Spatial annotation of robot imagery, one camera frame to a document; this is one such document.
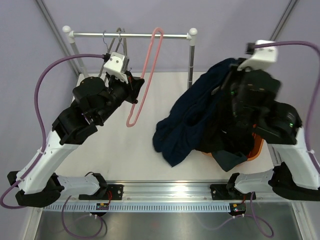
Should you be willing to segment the black shorts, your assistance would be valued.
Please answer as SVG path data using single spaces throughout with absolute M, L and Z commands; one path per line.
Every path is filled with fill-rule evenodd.
M 206 122 L 204 132 L 206 127 L 214 126 L 218 130 L 226 132 L 228 135 L 233 133 L 240 137 L 252 133 L 254 125 L 257 123 L 257 110 L 250 108 L 235 110 L 234 107 L 236 105 L 224 102 L 222 85 L 220 87 L 221 97 L 214 112 Z

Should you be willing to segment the grey clothes hanger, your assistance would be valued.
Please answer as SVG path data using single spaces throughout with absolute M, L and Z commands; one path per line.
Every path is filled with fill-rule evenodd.
M 127 39 L 126 38 L 121 38 L 121 37 L 116 37 L 115 39 L 118 39 L 118 42 L 119 42 L 119 39 L 121 40 L 120 45 L 122 45 L 123 54 L 125 56 L 128 56 Z
M 118 27 L 118 28 L 116 29 L 116 32 L 121 32 L 121 31 L 122 31 L 122 29 L 121 29 L 120 27 Z M 103 40 L 103 43 L 106 45 L 107 53 L 110 54 L 116 38 L 113 38 L 113 39 L 111 40 L 111 43 L 110 43 L 109 45 L 105 42 L 104 38 L 103 38 L 102 40 Z M 121 44 L 121 40 L 118 39 L 118 44 L 117 44 L 117 47 L 116 47 L 116 50 L 115 50 L 115 51 L 117 51 L 117 50 L 119 49 L 120 44 Z M 103 73 L 103 70 L 104 70 L 104 64 L 105 64 L 105 63 L 103 62 L 102 65 L 101 65 L 101 68 L 100 68 L 100 70 L 99 70 L 98 77 L 101 77 L 101 76 L 102 76 L 102 73 Z

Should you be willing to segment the navy blue shorts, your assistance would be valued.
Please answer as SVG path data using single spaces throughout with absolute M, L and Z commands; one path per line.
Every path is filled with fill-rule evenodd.
M 226 58 L 200 75 L 159 121 L 152 137 L 153 148 L 175 167 L 201 142 L 208 119 L 221 98 L 220 86 L 231 71 L 235 58 Z

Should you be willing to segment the dark teal shorts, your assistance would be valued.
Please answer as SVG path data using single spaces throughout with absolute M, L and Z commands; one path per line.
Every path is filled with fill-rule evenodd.
M 244 163 L 248 160 L 247 156 L 242 152 L 231 153 L 225 150 L 212 152 L 212 157 L 222 170 L 228 172 L 237 165 Z

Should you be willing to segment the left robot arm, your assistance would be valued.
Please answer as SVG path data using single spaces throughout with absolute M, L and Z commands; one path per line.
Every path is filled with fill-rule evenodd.
M 111 75 L 108 84 L 99 77 L 87 77 L 72 91 L 74 100 L 52 124 L 45 149 L 36 154 L 32 170 L 11 171 L 9 183 L 19 191 L 15 198 L 20 207 L 44 208 L 62 197 L 79 196 L 81 200 L 100 200 L 108 184 L 100 173 L 83 177 L 66 177 L 55 173 L 60 164 L 82 145 L 99 126 L 126 101 L 138 103 L 145 80 L 126 71 L 128 82 Z

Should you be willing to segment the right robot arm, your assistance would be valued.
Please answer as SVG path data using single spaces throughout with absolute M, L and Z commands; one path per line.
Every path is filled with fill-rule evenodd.
M 229 150 L 250 147 L 256 134 L 270 145 L 281 163 L 270 170 L 231 175 L 226 186 L 233 199 L 253 192 L 273 192 L 294 201 L 320 199 L 320 174 L 304 138 L 306 128 L 297 110 L 276 101 L 281 83 L 244 58 L 229 66 L 219 102 L 219 128 Z

